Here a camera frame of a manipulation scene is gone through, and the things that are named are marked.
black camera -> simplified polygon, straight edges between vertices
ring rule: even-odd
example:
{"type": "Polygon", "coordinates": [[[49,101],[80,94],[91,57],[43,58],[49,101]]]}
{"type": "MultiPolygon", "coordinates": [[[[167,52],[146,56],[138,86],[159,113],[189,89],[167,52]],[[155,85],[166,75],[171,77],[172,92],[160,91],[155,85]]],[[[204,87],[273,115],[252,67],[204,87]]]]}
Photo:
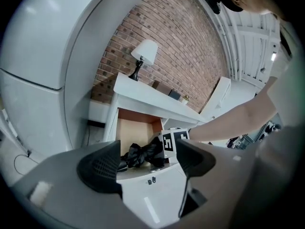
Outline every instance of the black camera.
{"type": "Polygon", "coordinates": [[[209,6],[211,7],[211,9],[213,10],[213,12],[215,14],[220,14],[220,6],[218,3],[220,3],[220,0],[205,0],[209,6]]]}

brick wall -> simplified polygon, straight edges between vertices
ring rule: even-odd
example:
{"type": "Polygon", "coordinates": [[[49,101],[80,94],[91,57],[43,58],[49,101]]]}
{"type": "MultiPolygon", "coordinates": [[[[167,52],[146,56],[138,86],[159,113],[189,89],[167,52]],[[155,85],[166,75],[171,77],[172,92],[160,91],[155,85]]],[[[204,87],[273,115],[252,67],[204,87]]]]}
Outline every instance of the brick wall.
{"type": "Polygon", "coordinates": [[[190,97],[200,111],[221,76],[227,75],[221,41],[197,0],[141,0],[117,28],[96,74],[92,99],[110,103],[118,72],[131,74],[131,51],[144,39],[157,42],[153,66],[140,69],[140,81],[161,81],[190,97]]]}

table lamp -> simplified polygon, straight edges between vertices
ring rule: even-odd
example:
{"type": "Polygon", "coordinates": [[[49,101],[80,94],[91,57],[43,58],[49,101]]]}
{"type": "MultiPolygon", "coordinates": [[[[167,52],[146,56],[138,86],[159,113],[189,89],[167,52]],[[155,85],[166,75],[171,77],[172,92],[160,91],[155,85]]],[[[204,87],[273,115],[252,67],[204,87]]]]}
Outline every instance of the table lamp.
{"type": "Polygon", "coordinates": [[[138,61],[136,62],[137,68],[132,73],[132,75],[129,76],[129,78],[138,81],[138,72],[141,68],[141,66],[145,63],[147,65],[153,65],[154,60],[156,58],[156,54],[158,51],[158,44],[155,43],[152,40],[144,40],[140,43],[139,46],[137,46],[132,51],[132,56],[136,58],[138,61]]]}

black lamp base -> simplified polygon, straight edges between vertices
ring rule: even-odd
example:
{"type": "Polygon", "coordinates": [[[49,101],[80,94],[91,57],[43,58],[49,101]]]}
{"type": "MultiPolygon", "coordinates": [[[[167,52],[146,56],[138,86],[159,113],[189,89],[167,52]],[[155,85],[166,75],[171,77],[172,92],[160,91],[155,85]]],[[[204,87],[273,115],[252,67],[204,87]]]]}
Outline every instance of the black lamp base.
{"type": "Polygon", "coordinates": [[[138,73],[143,63],[143,57],[141,56],[140,60],[138,60],[136,63],[137,68],[135,68],[135,71],[130,76],[128,76],[128,78],[137,82],[139,80],[138,73]]]}

small potted plant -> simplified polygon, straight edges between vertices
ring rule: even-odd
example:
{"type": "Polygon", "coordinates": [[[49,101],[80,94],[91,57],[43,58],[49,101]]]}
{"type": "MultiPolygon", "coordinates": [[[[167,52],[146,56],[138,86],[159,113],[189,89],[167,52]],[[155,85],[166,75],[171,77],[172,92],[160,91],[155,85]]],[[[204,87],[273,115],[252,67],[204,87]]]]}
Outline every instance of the small potted plant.
{"type": "Polygon", "coordinates": [[[183,103],[184,105],[187,105],[187,103],[189,102],[189,99],[190,99],[190,97],[187,96],[187,95],[185,95],[185,96],[183,97],[183,99],[182,99],[182,103],[183,103]]]}

